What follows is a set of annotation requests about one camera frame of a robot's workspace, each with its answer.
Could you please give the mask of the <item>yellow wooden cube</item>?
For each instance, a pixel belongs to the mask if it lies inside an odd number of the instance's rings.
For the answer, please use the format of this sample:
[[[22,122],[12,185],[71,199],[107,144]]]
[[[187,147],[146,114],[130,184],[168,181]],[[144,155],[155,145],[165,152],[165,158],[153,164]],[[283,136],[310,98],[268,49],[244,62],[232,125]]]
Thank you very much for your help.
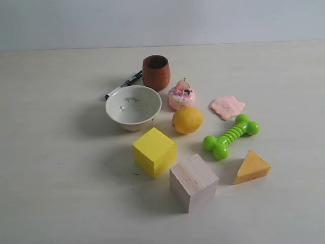
[[[177,144],[153,127],[133,143],[135,161],[153,178],[163,174],[177,158]]]

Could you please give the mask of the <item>black and white marker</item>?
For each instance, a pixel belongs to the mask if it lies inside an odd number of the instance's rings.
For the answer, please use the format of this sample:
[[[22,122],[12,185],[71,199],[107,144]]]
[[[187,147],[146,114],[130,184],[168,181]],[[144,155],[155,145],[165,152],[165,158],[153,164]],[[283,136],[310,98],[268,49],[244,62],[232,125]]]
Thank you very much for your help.
[[[138,79],[140,79],[141,77],[142,77],[142,70],[140,70],[138,73],[136,73],[134,76],[132,76],[131,78],[126,80],[124,83],[122,83],[121,85],[119,85],[118,87],[116,87],[115,89],[110,91],[109,93],[107,93],[104,96],[105,100],[108,100],[112,95],[117,93],[121,88],[133,85],[134,82],[137,81]]]

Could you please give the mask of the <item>pink toy cake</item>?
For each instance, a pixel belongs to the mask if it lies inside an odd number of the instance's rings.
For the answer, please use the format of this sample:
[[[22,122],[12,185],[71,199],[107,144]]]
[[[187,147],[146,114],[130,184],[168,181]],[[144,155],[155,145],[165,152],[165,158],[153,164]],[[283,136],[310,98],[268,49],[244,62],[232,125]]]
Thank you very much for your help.
[[[175,87],[168,92],[169,105],[174,110],[184,106],[193,107],[196,102],[196,92],[187,83],[186,79],[179,80]]]

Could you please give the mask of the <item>brown wooden cup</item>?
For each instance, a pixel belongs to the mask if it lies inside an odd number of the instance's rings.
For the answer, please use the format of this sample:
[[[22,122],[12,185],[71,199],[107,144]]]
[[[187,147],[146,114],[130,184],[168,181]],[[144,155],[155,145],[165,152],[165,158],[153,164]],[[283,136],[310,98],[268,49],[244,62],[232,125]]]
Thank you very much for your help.
[[[151,55],[143,60],[142,79],[145,86],[160,92],[170,83],[171,72],[168,59],[161,55]]]

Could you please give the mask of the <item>green bone chew toy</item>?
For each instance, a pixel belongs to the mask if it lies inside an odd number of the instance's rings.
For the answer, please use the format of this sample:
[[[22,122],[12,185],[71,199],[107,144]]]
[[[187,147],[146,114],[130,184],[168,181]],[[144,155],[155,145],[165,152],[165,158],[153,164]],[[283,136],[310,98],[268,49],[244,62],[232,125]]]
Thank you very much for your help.
[[[252,121],[246,114],[239,114],[235,118],[235,125],[219,137],[212,135],[206,136],[203,140],[203,146],[206,150],[213,152],[218,160],[226,159],[229,156],[228,146],[235,140],[248,134],[249,136],[257,135],[260,132],[260,125]]]

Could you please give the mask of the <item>white ceramic bowl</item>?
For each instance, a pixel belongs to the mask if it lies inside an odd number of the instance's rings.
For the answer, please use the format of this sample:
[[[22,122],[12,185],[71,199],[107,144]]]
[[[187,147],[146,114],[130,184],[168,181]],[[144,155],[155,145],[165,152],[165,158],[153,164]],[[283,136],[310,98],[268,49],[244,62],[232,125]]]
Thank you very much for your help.
[[[106,100],[106,114],[127,131],[139,131],[154,121],[161,110],[162,100],[153,89],[126,86]]]

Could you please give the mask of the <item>orange cheese wedge toy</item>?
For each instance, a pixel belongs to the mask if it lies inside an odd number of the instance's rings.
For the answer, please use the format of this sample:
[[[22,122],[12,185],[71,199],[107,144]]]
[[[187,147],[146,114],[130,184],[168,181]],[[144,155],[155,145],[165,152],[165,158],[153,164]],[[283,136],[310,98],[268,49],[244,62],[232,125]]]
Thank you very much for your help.
[[[233,182],[234,185],[247,182],[253,179],[264,177],[268,175],[271,170],[271,165],[256,154],[254,151],[249,150],[246,158],[243,160],[236,178]]]

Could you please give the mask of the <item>plain wooden cube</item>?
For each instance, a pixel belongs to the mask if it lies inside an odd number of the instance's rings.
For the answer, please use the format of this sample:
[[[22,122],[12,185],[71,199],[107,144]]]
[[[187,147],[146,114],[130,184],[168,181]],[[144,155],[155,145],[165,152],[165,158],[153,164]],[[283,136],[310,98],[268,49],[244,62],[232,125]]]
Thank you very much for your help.
[[[170,188],[187,213],[214,198],[218,182],[217,175],[198,154],[170,168]]]

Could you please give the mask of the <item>yellow lemon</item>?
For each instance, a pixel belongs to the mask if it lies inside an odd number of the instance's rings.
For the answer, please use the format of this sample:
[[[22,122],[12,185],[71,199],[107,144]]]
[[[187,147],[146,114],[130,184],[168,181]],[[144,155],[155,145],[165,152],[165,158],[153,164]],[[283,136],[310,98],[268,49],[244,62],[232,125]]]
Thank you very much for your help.
[[[201,111],[195,107],[185,106],[177,110],[172,118],[172,125],[181,134],[196,131],[204,121]]]

